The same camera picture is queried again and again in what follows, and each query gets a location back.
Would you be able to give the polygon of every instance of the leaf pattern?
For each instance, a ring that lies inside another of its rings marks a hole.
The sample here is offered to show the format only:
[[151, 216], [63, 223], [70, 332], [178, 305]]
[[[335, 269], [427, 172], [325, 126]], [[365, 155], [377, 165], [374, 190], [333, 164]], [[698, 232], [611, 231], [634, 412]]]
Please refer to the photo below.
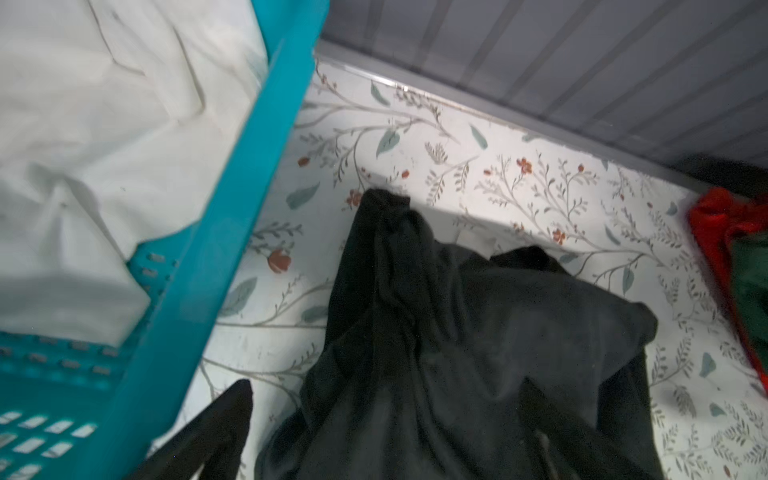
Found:
[[379, 146], [376, 148], [376, 156], [378, 157], [380, 154], [392, 150], [398, 142], [400, 142], [400, 135], [396, 131], [385, 131], [382, 139], [379, 140]]
[[381, 92], [379, 91], [379, 88], [376, 87], [376, 84], [371, 82], [371, 96], [376, 99], [380, 104], [384, 105], [385, 107], [389, 106], [389, 100], [386, 100]]
[[[665, 476], [768, 478], [768, 397], [704, 281], [681, 211], [691, 192], [323, 62], [177, 424], [155, 445], [239, 378], [261, 399], [251, 445], [298, 408], [349, 226], [374, 187], [411, 197], [444, 241], [471, 230], [497, 252], [538, 244], [571, 275], [646, 304], [658, 318], [646, 353]], [[243, 452], [238, 480], [253, 477], [256, 454]]]
[[237, 315], [245, 307], [248, 297], [256, 288], [256, 277], [244, 280], [227, 294], [219, 310], [219, 317]]
[[306, 202], [312, 200], [312, 197], [315, 196], [315, 192], [317, 192], [317, 188], [319, 186], [320, 183], [315, 184], [312, 187], [300, 188], [288, 195], [288, 197], [286, 197], [288, 208], [295, 210], [304, 205]]
[[478, 145], [480, 145], [480, 148], [482, 148], [483, 150], [488, 148], [488, 141], [480, 133], [480, 130], [475, 128], [475, 125], [469, 125], [469, 127], [472, 130], [472, 136], [475, 138], [475, 141], [478, 142]]
[[614, 244], [614, 245], [621, 245], [621, 242], [618, 238], [611, 232], [611, 229], [608, 227], [605, 227], [605, 236], [608, 237], [608, 239]]

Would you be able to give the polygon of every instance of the red garment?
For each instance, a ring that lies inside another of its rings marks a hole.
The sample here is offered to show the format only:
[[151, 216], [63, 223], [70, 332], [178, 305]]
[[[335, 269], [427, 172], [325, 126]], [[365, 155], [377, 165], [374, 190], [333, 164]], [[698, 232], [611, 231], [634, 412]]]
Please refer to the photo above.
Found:
[[734, 239], [768, 230], [768, 198], [748, 204], [736, 201], [728, 190], [713, 188], [688, 212], [690, 228], [707, 258], [717, 282], [726, 294], [733, 324], [752, 366], [768, 392], [768, 374], [750, 345], [739, 313], [730, 294], [730, 246]]

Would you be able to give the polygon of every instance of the red flower print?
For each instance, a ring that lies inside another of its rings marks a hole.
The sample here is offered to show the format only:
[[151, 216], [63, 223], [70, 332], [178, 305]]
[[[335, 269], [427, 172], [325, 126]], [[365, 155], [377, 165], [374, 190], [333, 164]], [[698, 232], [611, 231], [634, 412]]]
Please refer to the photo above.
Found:
[[554, 232], [552, 232], [552, 238], [555, 242], [559, 243], [560, 245], [563, 244], [563, 240], [565, 240], [565, 232], [561, 232], [558, 228]]
[[530, 174], [533, 171], [533, 165], [531, 162], [525, 160], [525, 157], [518, 159], [518, 166], [523, 175]]
[[357, 207], [360, 205], [360, 199], [362, 194], [357, 190], [350, 190], [349, 196], [346, 198], [346, 204], [350, 207]]
[[290, 257], [283, 255], [283, 249], [278, 248], [266, 258], [266, 264], [270, 266], [270, 270], [274, 273], [282, 273], [288, 270]]

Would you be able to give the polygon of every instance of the black garment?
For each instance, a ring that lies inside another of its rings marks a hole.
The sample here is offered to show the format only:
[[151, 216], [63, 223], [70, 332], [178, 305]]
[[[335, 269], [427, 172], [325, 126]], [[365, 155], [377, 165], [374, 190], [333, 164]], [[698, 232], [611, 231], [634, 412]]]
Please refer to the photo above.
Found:
[[[550, 425], [531, 402], [521, 424], [528, 376], [581, 419], [568, 425], [575, 448], [598, 445], [581, 437], [596, 435], [660, 478], [643, 354], [655, 331], [648, 308], [564, 274], [537, 247], [488, 261], [434, 241], [408, 199], [369, 191], [333, 286], [325, 350], [256, 477], [547, 478], [525, 431]], [[604, 426], [607, 438], [591, 430]]]

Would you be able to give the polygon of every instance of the teal laundry basket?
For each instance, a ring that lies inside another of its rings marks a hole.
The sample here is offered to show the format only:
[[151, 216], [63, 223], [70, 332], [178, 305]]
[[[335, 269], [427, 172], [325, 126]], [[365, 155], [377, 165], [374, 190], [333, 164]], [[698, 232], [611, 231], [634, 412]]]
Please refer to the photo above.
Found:
[[200, 221], [128, 263], [152, 302], [124, 345], [0, 333], [1, 480], [122, 478], [173, 425], [312, 77], [328, 2], [253, 0], [269, 76]]

